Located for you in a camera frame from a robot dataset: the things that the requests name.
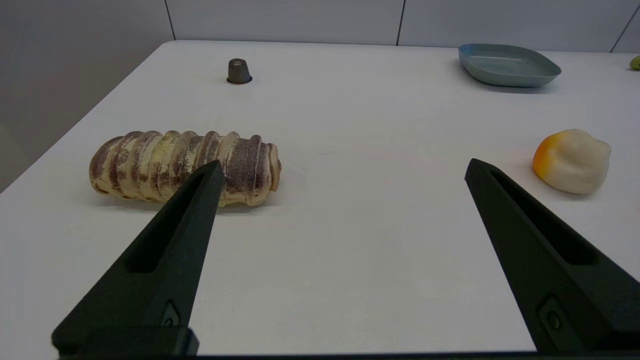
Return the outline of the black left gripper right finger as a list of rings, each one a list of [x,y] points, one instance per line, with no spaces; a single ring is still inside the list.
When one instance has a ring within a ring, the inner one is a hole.
[[[640,285],[498,167],[465,182],[540,353],[637,354]]]

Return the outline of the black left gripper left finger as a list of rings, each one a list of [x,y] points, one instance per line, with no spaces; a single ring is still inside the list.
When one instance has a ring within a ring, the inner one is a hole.
[[[190,317],[224,186],[199,167],[53,330],[60,355],[195,355]]]

